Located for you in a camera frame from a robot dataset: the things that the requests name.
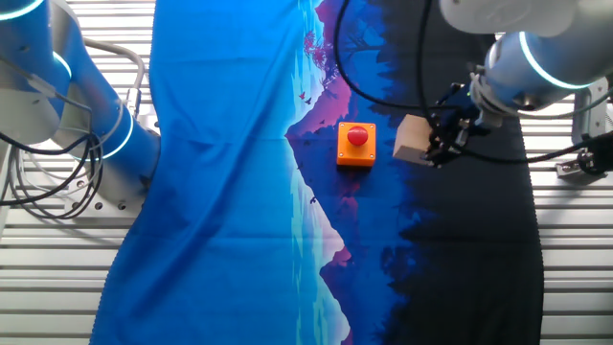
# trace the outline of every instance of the cable bundle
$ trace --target cable bundle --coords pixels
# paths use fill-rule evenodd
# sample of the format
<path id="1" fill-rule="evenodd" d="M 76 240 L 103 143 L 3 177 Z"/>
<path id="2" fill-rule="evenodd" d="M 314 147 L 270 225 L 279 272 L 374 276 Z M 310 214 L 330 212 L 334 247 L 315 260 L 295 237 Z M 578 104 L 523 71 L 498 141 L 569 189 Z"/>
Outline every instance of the cable bundle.
<path id="1" fill-rule="evenodd" d="M 343 18 L 345 17 L 345 12 L 347 11 L 347 7 L 351 2 L 351 0 L 343 1 L 343 5 L 341 6 L 338 16 L 336 17 L 336 26 L 334 28 L 333 51 L 334 51 L 334 59 L 336 60 L 336 64 L 338 66 L 338 72 L 353 92 L 355 92 L 357 95 L 375 104 L 381 104 L 385 106 L 395 107 L 399 109 L 406 109 L 406 110 L 416 110 L 416 109 L 420 110 L 423 113 L 424 118 L 428 121 L 428 124 L 432 128 L 433 133 L 436 136 L 438 136 L 442 142 L 449 143 L 449 146 L 451 148 L 456 149 L 460 154 L 467 155 L 467 156 L 476 158 L 481 161 L 489 162 L 489 163 L 516 165 L 516 164 L 544 162 L 544 161 L 548 161 L 550 159 L 554 159 L 554 158 L 557 158 L 559 156 L 562 156 L 568 153 L 575 152 L 580 149 L 587 148 L 595 143 L 613 139 L 613 132 L 609 132 L 609 133 L 605 133 L 597 137 L 585 140 L 572 147 L 561 149 L 556 152 L 543 154 L 543 155 L 533 157 L 533 158 L 528 158 L 528 159 L 525 159 L 525 158 L 524 159 L 506 159 L 506 158 L 491 157 L 491 156 L 487 156 L 487 155 L 472 151 L 470 149 L 467 149 L 463 146 L 456 144 L 455 138 L 449 138 L 446 133 L 440 130 L 440 128 L 436 124 L 436 121 L 431 116 L 429 116 L 431 110 L 455 108 L 455 106 L 444 106 L 444 105 L 443 106 L 429 106 L 425 99 L 425 91 L 424 91 L 424 85 L 423 85 L 423 68 L 422 68 L 423 66 L 423 48 L 424 48 L 424 42 L 425 42 L 425 33 L 426 33 L 427 26 L 428 26 L 428 19 L 429 19 L 430 12 L 432 9 L 432 1 L 433 0 L 425 0 L 425 6 L 421 14 L 420 30 L 418 33 L 419 36 L 418 36 L 418 47 L 417 47 L 418 55 L 417 55 L 417 63 L 416 63 L 416 76 L 417 76 L 417 88 L 418 88 L 418 96 L 419 96 L 420 104 L 417 104 L 417 105 L 398 104 L 398 103 L 391 103 L 391 102 L 381 100 L 377 97 L 374 97 L 362 91 L 349 78 L 349 76 L 347 75 L 347 72 L 345 71 L 345 68 L 343 67 L 343 60 L 340 56 L 340 49 L 338 47 L 339 45 L 337 44 L 338 42 L 340 42 L 340 32 L 341 32 L 341 26 L 343 24 Z M 473 79 L 473 81 L 479 82 L 476 75 L 471 75 L 471 78 Z M 480 91 L 484 91 L 487 94 L 488 90 L 481 83 L 478 83 L 478 85 L 475 85 L 475 86 L 479 87 Z M 608 99 L 608 97 L 611 95 L 613 95 L 613 87 L 609 89 L 606 95 L 595 100 L 594 102 L 585 106 L 584 108 L 577 109 L 567 114 L 561 114 L 561 115 L 555 115 L 555 116 L 534 116 L 534 115 L 526 114 L 523 112 L 518 112 L 512 109 L 508 109 L 507 107 L 502 107 L 502 109 L 508 110 L 509 111 L 508 115 L 510 116 L 518 116 L 521 118 L 530 118 L 530 119 L 537 119 L 537 120 L 566 119 L 566 118 L 572 118 L 573 116 L 578 115 L 583 111 L 596 107 L 598 104 L 605 102 Z"/>

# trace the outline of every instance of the metal grate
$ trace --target metal grate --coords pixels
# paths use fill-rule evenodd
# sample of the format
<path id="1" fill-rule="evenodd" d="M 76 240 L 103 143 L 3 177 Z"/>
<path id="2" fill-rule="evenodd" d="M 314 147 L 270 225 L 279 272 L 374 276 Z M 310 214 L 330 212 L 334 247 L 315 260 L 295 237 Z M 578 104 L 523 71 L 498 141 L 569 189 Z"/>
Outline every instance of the metal grate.
<path id="1" fill-rule="evenodd" d="M 148 63 L 153 0 L 70 0 L 87 37 L 120 44 Z M 89 50 L 104 76 L 124 97 L 136 68 L 125 58 Z M 142 121 L 156 121 L 147 81 Z M 543 113 L 570 110 L 572 100 Z M 571 144 L 568 120 L 522 121 L 530 156 Z M 543 345 L 613 343 L 613 177 L 588 186 L 556 178 L 555 162 L 531 165 L 545 261 Z M 68 173 L 73 161 L 44 158 Z M 46 179 L 33 173 L 35 181 Z M 63 207 L 49 199 L 50 209 Z M 127 220 L 45 223 L 11 208 L 0 234 L 0 345 L 85 345 L 107 269 Z"/>

